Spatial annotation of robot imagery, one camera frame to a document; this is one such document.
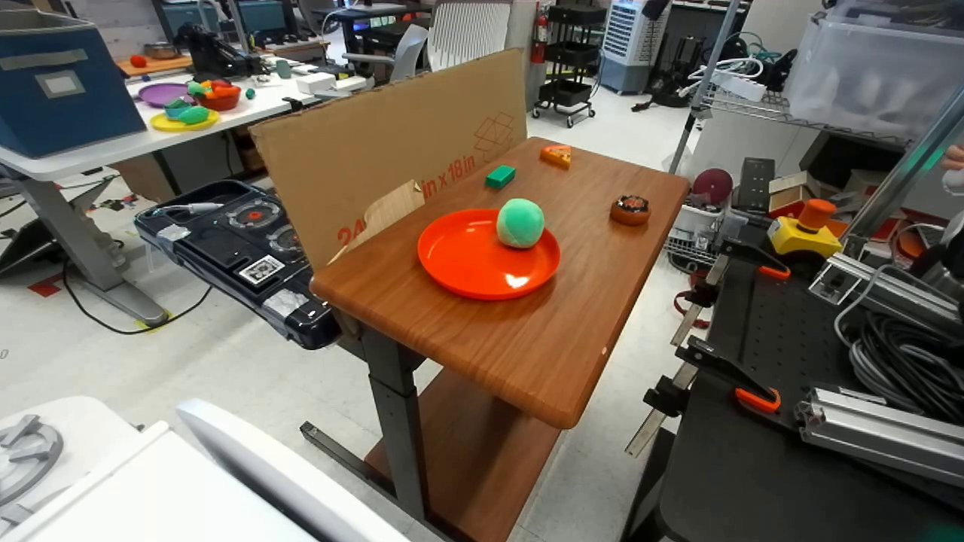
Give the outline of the red fire extinguisher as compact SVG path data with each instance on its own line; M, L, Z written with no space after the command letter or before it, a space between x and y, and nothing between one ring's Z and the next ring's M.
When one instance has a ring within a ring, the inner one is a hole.
M548 47L550 21L548 21L547 7L543 2L535 3L535 14L532 25L532 42L530 48L530 62L533 65L545 64L545 51Z

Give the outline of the purple plate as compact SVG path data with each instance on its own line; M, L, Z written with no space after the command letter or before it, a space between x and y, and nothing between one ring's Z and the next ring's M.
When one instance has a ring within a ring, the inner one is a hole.
M165 108L169 103L180 99L187 104L195 100L188 93L188 86L179 83L157 83L142 87L137 93L142 103L152 108Z

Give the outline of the white air cooler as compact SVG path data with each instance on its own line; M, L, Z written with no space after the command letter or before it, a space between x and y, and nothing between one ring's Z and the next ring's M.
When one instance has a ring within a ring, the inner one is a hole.
M600 45L600 85L618 95L640 95L657 66L671 0L613 0Z

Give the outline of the white slatted panel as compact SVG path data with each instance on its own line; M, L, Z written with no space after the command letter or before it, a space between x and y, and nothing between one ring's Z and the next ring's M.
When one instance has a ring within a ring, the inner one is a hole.
M503 51L511 0L436 0L426 41L431 72Z

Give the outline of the office chair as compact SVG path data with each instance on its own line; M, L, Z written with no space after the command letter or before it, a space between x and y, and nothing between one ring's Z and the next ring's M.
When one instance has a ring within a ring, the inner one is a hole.
M355 68L365 65L381 65L388 69L388 77L378 79L372 76L373 86L382 86L413 77L419 72L419 59L423 57L423 49L428 41L429 30L419 25L406 28L399 44L392 55L373 55L365 53L344 53L342 59Z

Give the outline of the clear plastic bin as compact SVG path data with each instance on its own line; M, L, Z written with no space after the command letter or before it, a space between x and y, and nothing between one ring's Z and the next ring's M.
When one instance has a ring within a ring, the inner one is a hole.
M798 120L913 139L964 87L964 0L826 0L782 94Z

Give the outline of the red bowl of toys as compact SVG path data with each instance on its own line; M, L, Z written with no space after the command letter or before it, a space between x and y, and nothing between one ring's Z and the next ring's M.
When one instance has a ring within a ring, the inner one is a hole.
M223 79L191 81L187 83L188 95L200 106L226 112L237 106L242 89Z

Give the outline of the black clamp orange tips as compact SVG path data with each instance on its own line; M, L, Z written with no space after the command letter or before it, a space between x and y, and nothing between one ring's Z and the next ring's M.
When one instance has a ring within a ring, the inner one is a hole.
M676 347L675 354L684 361L677 375L672 379L661 377L655 387L644 395L644 402L654 411L673 418L680 416L688 407L689 388L695 377L706 374L729 385L734 400L748 411L771 419L780 414L780 392L758 383L746 370L721 355L706 340L689 336L685 344Z
M675 299L682 298L690 306L712 308L719 296L720 284L731 260L750 264L760 274L779 281L789 280L791 270L768 251L743 240L726 237L719 249L718 256L709 271L692 279L688 291L681 292Z

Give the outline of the black toy stove panel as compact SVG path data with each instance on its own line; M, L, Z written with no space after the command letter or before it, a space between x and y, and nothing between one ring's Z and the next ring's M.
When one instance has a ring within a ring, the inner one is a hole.
M235 299L306 350L330 346L340 326L310 291L313 269L280 198L217 181L135 216L149 245Z

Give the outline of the blue storage box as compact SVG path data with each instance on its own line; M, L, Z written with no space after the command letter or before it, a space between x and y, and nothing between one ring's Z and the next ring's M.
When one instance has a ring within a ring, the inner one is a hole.
M0 147L49 157L145 130L96 25L0 10Z

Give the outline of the yellow emergency stop button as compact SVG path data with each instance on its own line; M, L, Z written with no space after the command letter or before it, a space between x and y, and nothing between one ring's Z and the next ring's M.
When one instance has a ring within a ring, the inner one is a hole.
M778 256L811 251L824 260L843 250L839 237L828 226L837 207L829 200L806 200L796 217L782 216L773 220L767 237Z

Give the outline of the black utility cart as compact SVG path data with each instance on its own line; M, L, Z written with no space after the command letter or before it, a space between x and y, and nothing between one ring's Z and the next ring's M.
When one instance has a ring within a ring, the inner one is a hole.
M591 99L598 75L600 40L593 34L602 30L605 7L593 0L557 0L547 7L550 34L545 51L545 79L540 83L531 110L532 117L554 113L573 128L579 121L596 116Z

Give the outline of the aluminium extrusion bar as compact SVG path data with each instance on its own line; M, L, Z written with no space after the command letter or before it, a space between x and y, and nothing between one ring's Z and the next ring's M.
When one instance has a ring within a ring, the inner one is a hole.
M810 445L964 489L964 426L823 388L810 390L795 416Z
M964 330L957 301L889 264L871 268L844 254L834 254L810 283L808 291L827 304L843 308L861 298L868 311L888 313L913 324L953 335Z

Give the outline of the green toy vegetables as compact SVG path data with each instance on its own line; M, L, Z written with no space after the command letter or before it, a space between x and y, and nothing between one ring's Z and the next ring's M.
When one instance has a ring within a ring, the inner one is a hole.
M185 99L180 99L179 97L165 104L164 114L168 120L179 121L179 123L186 124L186 126L196 126L196 124L208 120L210 110L196 104L188 103Z

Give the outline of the white desk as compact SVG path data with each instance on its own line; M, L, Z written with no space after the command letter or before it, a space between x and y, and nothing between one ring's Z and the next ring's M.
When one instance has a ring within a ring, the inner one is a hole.
M289 79L273 73L239 81L243 88L255 87L255 98L248 100L241 97L237 107L221 113L212 126L201 130L163 132L149 128L39 158L24 157L0 145L0 172L9 176L20 189L20 194L68 254L69 260L87 280L93 293L148 328L156 328L169 319L165 309L124 280L111 263L110 254L97 245L55 183L88 169L108 167L173 145L228 132L238 126L251 126L277 114L290 113L297 103L307 107L323 99L348 96L353 90L371 88L373 85L371 81L354 76L344 82L331 83L327 89L309 93L306 84L302 83L307 75L309 69L304 64L297 64L294 76Z

